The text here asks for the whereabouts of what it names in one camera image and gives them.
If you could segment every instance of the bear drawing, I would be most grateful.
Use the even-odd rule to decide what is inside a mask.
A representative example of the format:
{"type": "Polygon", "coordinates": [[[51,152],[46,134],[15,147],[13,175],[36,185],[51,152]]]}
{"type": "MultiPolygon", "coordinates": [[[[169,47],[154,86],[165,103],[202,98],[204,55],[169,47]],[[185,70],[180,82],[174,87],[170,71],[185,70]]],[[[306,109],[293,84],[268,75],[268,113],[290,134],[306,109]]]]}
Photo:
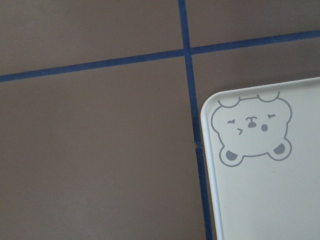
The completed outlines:
{"type": "Polygon", "coordinates": [[[292,109],[279,96],[280,92],[268,101],[259,95],[239,98],[232,106],[224,106],[218,101],[211,126],[222,144],[219,157],[223,164],[235,167],[244,157],[266,154],[281,161],[290,155],[292,145],[286,137],[292,109]]]}

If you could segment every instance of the tray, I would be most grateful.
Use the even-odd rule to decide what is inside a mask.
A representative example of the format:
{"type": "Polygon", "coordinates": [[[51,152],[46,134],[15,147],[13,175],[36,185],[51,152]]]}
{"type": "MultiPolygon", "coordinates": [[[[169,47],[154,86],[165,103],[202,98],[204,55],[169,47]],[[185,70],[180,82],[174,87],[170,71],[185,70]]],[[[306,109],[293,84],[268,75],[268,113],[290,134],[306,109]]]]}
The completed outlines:
{"type": "Polygon", "coordinates": [[[201,126],[218,240],[320,239],[320,77],[216,93],[201,126]]]}

